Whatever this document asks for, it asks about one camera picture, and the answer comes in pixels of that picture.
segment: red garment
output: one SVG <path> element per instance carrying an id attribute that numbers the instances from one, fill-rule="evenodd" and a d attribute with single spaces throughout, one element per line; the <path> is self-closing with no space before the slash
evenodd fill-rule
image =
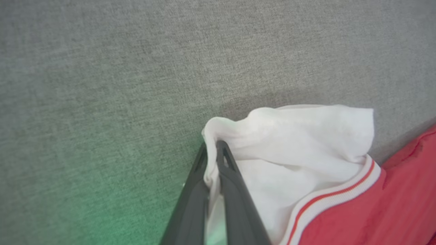
<path id="1" fill-rule="evenodd" d="M 367 191 L 316 216 L 299 245 L 435 245 L 436 126 L 381 168 Z"/>

